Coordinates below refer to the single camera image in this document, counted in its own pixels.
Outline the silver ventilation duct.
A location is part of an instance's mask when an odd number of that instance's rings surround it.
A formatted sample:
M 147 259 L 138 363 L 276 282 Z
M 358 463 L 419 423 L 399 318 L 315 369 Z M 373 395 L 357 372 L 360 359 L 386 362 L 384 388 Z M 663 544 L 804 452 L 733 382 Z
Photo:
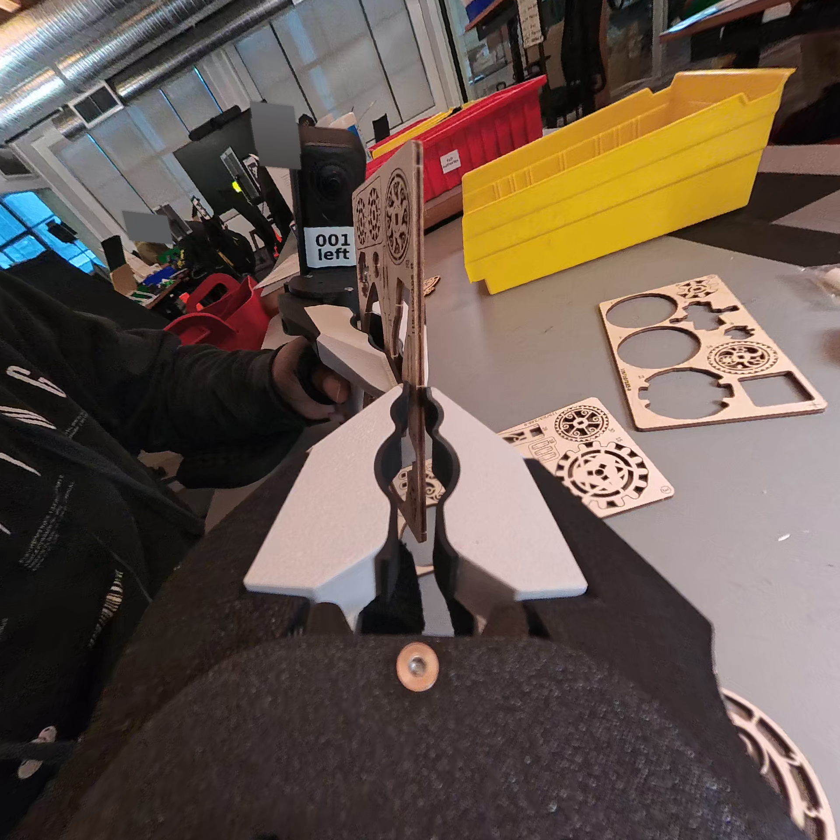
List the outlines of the silver ventilation duct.
M 37 2 L 2 21 L 2 86 L 46 70 L 58 60 L 117 40 L 121 58 L 224 7 L 226 2 Z
M 299 5 L 292 1 L 226 2 L 216 12 L 155 38 L 121 58 L 116 38 L 58 60 L 18 83 L 2 86 L 2 141 L 26 133 L 46 119 L 74 138 L 115 115 L 162 82 L 194 67 L 219 47 Z

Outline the yellow plastic bin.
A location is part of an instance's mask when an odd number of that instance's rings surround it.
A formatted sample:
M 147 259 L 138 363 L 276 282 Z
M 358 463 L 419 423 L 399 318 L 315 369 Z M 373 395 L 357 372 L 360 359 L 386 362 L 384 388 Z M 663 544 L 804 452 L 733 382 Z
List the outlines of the yellow plastic bin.
M 677 73 L 464 175 L 490 294 L 745 207 L 792 67 Z

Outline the wooden sheet with curved cutout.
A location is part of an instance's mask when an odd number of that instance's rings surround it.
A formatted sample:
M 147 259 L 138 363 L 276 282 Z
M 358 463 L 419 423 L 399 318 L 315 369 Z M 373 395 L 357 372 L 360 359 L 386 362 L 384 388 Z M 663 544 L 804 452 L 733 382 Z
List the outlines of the wooden sheet with curved cutout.
M 424 147 L 404 143 L 353 192 L 361 328 L 370 331 L 380 308 L 385 356 L 403 386 L 397 426 L 410 442 L 414 462 L 400 512 L 415 539 L 427 539 L 424 389 L 418 386 L 419 291 L 424 268 Z

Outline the black monitor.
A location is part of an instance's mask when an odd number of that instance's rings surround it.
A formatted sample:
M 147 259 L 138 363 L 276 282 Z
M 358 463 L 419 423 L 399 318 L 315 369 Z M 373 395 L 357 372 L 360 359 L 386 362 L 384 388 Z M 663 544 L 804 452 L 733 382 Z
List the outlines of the black monitor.
M 233 191 L 234 178 L 222 161 L 222 154 L 228 149 L 235 152 L 239 160 L 256 153 L 249 117 L 244 121 L 232 121 L 173 152 L 215 215 L 233 209 L 228 193 Z

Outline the person's black printed shirt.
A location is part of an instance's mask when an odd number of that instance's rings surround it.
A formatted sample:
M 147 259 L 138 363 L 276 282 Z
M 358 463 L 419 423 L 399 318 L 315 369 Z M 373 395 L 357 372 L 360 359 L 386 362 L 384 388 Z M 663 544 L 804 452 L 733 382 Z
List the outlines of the person's black printed shirt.
M 130 398 L 160 335 L 2 273 L 2 838 L 57 774 L 198 518 L 137 459 Z

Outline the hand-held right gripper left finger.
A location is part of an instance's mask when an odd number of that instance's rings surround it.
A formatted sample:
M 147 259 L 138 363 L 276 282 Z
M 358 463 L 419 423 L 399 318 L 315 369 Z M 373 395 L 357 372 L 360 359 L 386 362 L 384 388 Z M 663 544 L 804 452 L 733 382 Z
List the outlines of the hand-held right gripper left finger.
M 245 574 L 248 592 L 334 605 L 354 631 L 393 590 L 406 420 L 398 385 L 311 448 Z

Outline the wooden sheet with large gears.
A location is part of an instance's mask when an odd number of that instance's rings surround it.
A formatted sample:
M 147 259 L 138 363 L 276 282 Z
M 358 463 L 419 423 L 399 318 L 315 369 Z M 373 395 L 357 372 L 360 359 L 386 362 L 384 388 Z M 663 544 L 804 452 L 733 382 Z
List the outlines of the wooden sheet with large gears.
M 498 434 L 535 459 L 599 518 L 672 498 L 674 488 L 595 397 Z

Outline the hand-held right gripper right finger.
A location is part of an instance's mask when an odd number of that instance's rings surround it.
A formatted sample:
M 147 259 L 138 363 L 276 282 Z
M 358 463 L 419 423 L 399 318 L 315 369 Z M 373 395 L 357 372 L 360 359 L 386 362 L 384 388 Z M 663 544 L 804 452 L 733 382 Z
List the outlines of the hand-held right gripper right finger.
M 424 389 L 436 505 L 434 577 L 456 636 L 498 606 L 583 595 L 587 582 L 535 475 L 553 479 L 435 387 Z

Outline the wooden gear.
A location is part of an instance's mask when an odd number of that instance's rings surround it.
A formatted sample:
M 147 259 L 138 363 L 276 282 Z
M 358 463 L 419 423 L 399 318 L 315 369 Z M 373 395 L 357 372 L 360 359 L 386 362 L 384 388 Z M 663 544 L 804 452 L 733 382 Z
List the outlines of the wooden gear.
M 721 688 L 721 699 L 751 761 L 811 839 L 838 839 L 826 793 L 804 753 L 752 702 Z

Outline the wooden sheet with round holes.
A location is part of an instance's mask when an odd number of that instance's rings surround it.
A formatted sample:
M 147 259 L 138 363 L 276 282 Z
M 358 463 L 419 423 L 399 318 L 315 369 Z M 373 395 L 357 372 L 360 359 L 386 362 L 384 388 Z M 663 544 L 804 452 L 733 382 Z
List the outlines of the wooden sheet with round holes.
M 661 300 L 665 316 L 649 324 L 631 326 L 618 321 L 616 311 L 633 299 Z M 626 404 L 638 431 L 730 424 L 772 417 L 824 413 L 826 399 L 819 394 L 790 358 L 736 298 L 723 280 L 706 275 L 629 296 L 603 301 L 598 306 Z M 622 351 L 634 338 L 671 331 L 687 336 L 693 351 L 679 363 L 635 364 Z M 675 373 L 696 373 L 711 380 L 720 395 L 717 411 L 704 417 L 675 417 L 652 407 L 650 387 L 655 380 Z M 794 401 L 760 405 L 746 384 L 781 380 L 800 397 Z

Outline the grey desk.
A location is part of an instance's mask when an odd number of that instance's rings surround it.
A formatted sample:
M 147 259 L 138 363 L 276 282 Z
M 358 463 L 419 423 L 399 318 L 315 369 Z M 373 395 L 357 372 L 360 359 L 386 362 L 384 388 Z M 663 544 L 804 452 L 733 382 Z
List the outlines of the grey desk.
M 675 490 L 610 526 L 712 623 L 723 686 L 805 758 L 838 821 L 838 147 L 771 147 L 747 207 L 499 295 L 461 220 L 426 235 L 430 380 L 495 431 L 597 397 Z M 722 278 L 826 399 L 813 416 L 638 432 L 599 304 Z

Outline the person's left hand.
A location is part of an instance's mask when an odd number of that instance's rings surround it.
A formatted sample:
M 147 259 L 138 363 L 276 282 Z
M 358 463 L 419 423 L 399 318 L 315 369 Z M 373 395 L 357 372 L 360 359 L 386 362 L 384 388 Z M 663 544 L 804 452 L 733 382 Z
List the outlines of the person's left hand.
M 278 349 L 271 374 L 282 400 L 307 421 L 342 423 L 350 415 L 350 384 L 321 362 L 305 337 Z

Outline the person's left forearm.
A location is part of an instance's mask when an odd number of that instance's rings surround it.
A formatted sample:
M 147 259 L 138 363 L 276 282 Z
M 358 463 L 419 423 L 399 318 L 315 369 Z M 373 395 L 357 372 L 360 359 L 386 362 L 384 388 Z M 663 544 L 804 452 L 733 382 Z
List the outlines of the person's left forearm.
M 314 424 L 273 382 L 277 351 L 183 345 L 165 331 L 127 331 L 119 429 L 133 454 L 172 452 L 180 482 L 232 489 L 266 477 Z

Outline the red plastic bin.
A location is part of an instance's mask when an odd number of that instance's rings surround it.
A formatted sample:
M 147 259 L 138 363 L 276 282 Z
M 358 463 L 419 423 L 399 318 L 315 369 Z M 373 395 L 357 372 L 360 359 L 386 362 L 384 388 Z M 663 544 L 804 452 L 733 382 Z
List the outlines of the red plastic bin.
M 540 93 L 546 82 L 545 75 L 534 77 L 411 123 L 374 144 L 366 177 L 415 140 L 423 145 L 425 201 L 455 189 L 465 173 L 542 137 Z

